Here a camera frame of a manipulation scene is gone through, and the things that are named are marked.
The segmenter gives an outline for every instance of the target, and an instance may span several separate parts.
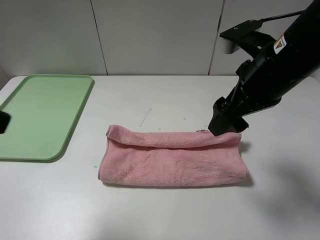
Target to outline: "tray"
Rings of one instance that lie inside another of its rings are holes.
[[[66,147],[94,85],[87,75],[27,76],[0,106],[11,115],[0,161],[49,161]]]

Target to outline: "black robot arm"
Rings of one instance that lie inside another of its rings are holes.
[[[300,16],[275,40],[257,32],[263,22]],[[304,11],[261,20],[248,20],[220,37],[239,46],[253,57],[240,65],[237,85],[213,105],[209,130],[215,135],[239,133],[249,125],[242,116],[277,105],[281,97],[320,66],[320,0]]]

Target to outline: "warning label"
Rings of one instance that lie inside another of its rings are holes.
[[[282,34],[280,39],[277,40],[273,45],[273,49],[274,49],[275,54],[280,53],[280,51],[282,49],[284,49],[286,45],[287,45],[287,42],[285,40],[285,36]]]

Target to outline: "table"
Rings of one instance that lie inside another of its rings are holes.
[[[8,82],[0,91],[1,102],[23,78]],[[0,239],[319,238],[320,84],[316,80],[304,80],[279,105],[245,117],[250,128],[242,134],[240,151],[251,174],[245,182],[152,189],[106,186],[98,180],[108,126],[139,132],[205,129],[213,103],[229,94],[237,77],[93,79],[95,85],[61,159],[0,162]]]

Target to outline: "folded towel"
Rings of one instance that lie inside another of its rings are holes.
[[[239,133],[142,133],[111,125],[106,135],[107,150],[98,173],[105,183],[199,187],[233,184],[248,175],[239,154]]]

